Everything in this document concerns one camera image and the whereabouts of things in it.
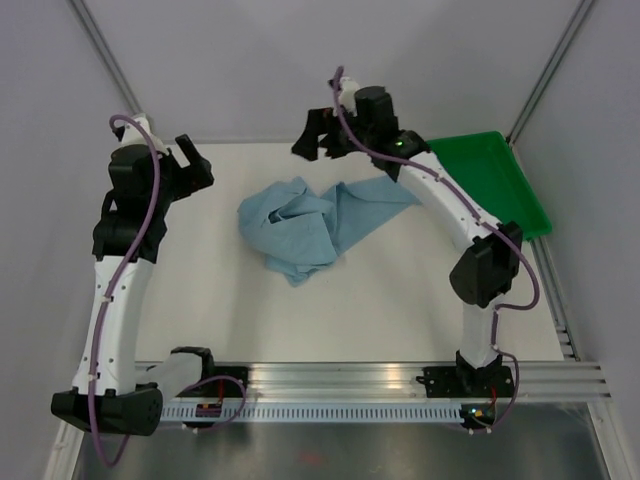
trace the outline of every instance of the purple cable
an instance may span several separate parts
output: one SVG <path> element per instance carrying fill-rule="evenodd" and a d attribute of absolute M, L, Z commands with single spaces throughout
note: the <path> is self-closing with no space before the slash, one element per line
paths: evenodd
<path fill-rule="evenodd" d="M 360 142 L 360 140 L 358 140 L 358 138 L 355 136 L 355 134 L 351 130 L 351 127 L 349 127 L 349 124 L 347 123 L 347 120 L 344 117 L 344 112 L 342 111 L 342 106 L 340 105 L 340 98 L 339 98 L 340 97 L 340 78 L 342 77 L 343 73 L 344 73 L 344 67 L 343 66 L 339 66 L 336 69 L 335 75 L 333 76 L 333 81 L 332 81 L 333 105 L 334 105 L 334 109 L 336 111 L 336 115 L 338 117 L 338 120 L 340 121 L 340 125 L 342 126 L 342 129 L 344 130 L 344 132 L 347 134 L 347 137 L 349 138 L 349 141 L 351 143 L 353 143 L 358 150 L 360 150 L 361 152 L 366 153 L 367 155 L 369 155 L 371 157 L 374 157 L 374 158 L 377 158 L 377 159 L 380 159 L 380 160 L 384 160 L 384 161 L 387 161 L 387 162 L 394 162 L 394 163 L 399 163 L 401 165 L 407 165 L 409 167 L 417 168 L 418 170 L 421 170 L 421 171 L 431 175 L 435 179 L 435 181 L 442 182 L 442 184 L 445 185 L 451 191 L 451 193 L 453 193 L 462 202 L 462 204 L 467 208 L 467 210 L 469 211 L 469 213 L 473 216 L 473 218 L 475 220 L 480 220 L 480 218 L 481 218 L 480 214 L 473 207 L 473 205 L 467 199 L 467 197 L 464 195 L 464 193 L 462 193 L 458 188 L 456 188 L 456 186 L 453 183 L 451 183 L 448 179 L 446 179 L 446 178 L 439 179 L 438 178 L 439 177 L 438 173 L 436 171 L 434 171 L 433 169 L 431 169 L 429 167 L 426 167 L 424 165 L 421 165 L 421 164 L 419 164 L 417 162 L 412 162 L 411 160 L 406 160 L 404 158 L 394 157 L 394 156 L 391 156 L 391 155 L 385 155 L 384 153 L 376 152 L 374 150 L 371 150 L 369 147 L 367 147 L 362 142 Z M 529 263 L 527 258 L 524 256 L 522 251 L 506 235 L 504 235 L 497 228 L 489 225 L 488 223 L 483 223 L 482 226 L 484 228 L 486 228 L 487 230 L 489 230 L 491 233 L 494 233 L 505 244 L 507 244 L 507 246 L 517 255 L 518 259 L 520 260 L 520 262 L 524 265 L 525 269 L 527 270 L 527 273 L 529 274 L 529 277 L 531 277 L 531 283 L 533 285 L 533 299 L 527 305 L 514 305 L 514 304 L 511 304 L 511 303 L 500 303 L 500 304 L 496 305 L 495 309 L 494 309 L 493 323 L 491 325 L 491 344 L 492 344 L 492 346 L 493 346 L 493 348 L 495 349 L 496 352 L 498 352 L 500 355 L 502 355 L 504 357 L 507 357 L 507 358 L 509 358 L 509 359 L 511 359 L 513 361 L 514 370 L 515 370 L 513 396 L 511 397 L 511 401 L 509 402 L 509 405 L 507 406 L 507 408 L 505 409 L 503 414 L 493 424 L 493 427 L 496 427 L 497 425 L 502 423 L 502 421 L 507 417 L 507 415 L 513 409 L 513 406 L 515 404 L 516 398 L 518 396 L 518 389 L 520 387 L 520 365 L 518 363 L 518 359 L 515 357 L 515 355 L 513 355 L 511 353 L 508 353 L 508 352 L 505 352 L 503 350 L 500 350 L 496 345 L 496 340 L 497 340 L 497 336 L 498 336 L 498 321 L 499 321 L 498 311 L 503 309 L 503 308 L 504 309 L 510 309 L 510 310 L 520 310 L 520 311 L 533 309 L 538 304 L 538 301 L 540 300 L 540 284 L 538 283 L 538 278 L 536 277 L 536 274 L 535 274 L 535 272 L 533 270 L 533 267 L 531 266 L 531 264 Z"/>
<path fill-rule="evenodd" d="M 127 117 L 126 115 L 114 115 L 109 119 L 109 126 L 112 130 L 115 131 L 116 126 L 115 122 L 122 121 L 128 123 L 133 128 L 138 130 L 144 141 L 147 143 L 149 147 L 149 151 L 151 152 L 151 161 L 153 162 L 153 186 L 151 188 L 151 199 L 149 200 L 149 207 L 147 208 L 147 213 L 144 217 L 142 225 L 140 226 L 140 230 L 138 231 L 138 235 L 131 242 L 131 246 L 127 253 L 122 258 L 122 261 L 116 268 L 116 271 L 113 273 L 113 277 L 109 280 L 109 284 L 105 291 L 104 296 L 106 298 L 111 298 L 113 296 L 113 292 L 118 284 L 118 280 L 122 276 L 122 273 L 127 268 L 127 265 L 134 253 L 140 246 L 144 235 L 147 233 L 147 229 L 149 228 L 149 224 L 151 223 L 151 219 L 153 217 L 153 212 L 156 208 L 156 203 L 158 201 L 158 192 L 160 190 L 160 160 L 158 158 L 158 153 L 156 152 L 155 145 L 153 144 L 153 140 L 147 132 L 140 126 L 138 122 L 136 122 L 133 118 Z M 96 453 L 98 458 L 102 462 L 102 464 L 107 468 L 114 467 L 122 457 L 124 453 L 124 449 L 127 446 L 127 442 L 129 441 L 129 435 L 125 436 L 118 448 L 118 452 L 113 460 L 109 460 L 104 451 L 104 446 L 102 445 L 102 441 L 100 440 L 100 431 L 98 430 L 98 418 L 96 415 L 96 371 L 98 368 L 98 353 L 100 350 L 100 337 L 102 336 L 102 328 L 104 326 L 104 319 L 107 314 L 107 308 L 109 307 L 109 302 L 103 302 L 100 305 L 100 309 L 98 310 L 98 316 L 96 317 L 96 324 L 93 329 L 93 339 L 91 341 L 91 358 L 89 363 L 89 425 L 91 426 L 91 438 L 93 439 L 93 445 L 96 449 Z"/>
<path fill-rule="evenodd" d="M 220 427 L 224 427 L 225 425 L 230 424 L 236 418 L 238 418 L 240 416 L 240 414 L 242 413 L 242 411 L 244 410 L 244 407 L 245 407 L 245 405 L 247 403 L 247 389 L 245 388 L 245 386 L 242 384 L 242 382 L 240 380 L 238 380 L 237 378 L 234 378 L 234 377 L 232 377 L 230 375 L 215 375 L 213 377 L 205 378 L 204 380 L 200 380 L 198 383 L 194 383 L 193 385 L 185 388 L 183 392 L 187 392 L 189 390 L 193 390 L 194 388 L 198 388 L 198 387 L 201 387 L 203 385 L 206 385 L 207 383 L 216 382 L 216 381 L 220 381 L 220 380 L 227 381 L 227 382 L 232 382 L 232 383 L 235 383 L 238 386 L 238 388 L 240 389 L 240 392 L 242 393 L 242 401 L 240 402 L 240 406 L 238 407 L 236 412 L 233 415 L 231 415 L 231 417 L 226 419 L 225 421 L 220 422 L 220 423 L 215 423 L 211 427 L 198 428 L 198 431 L 203 430 L 203 431 L 210 432 L 212 430 L 217 430 Z"/>

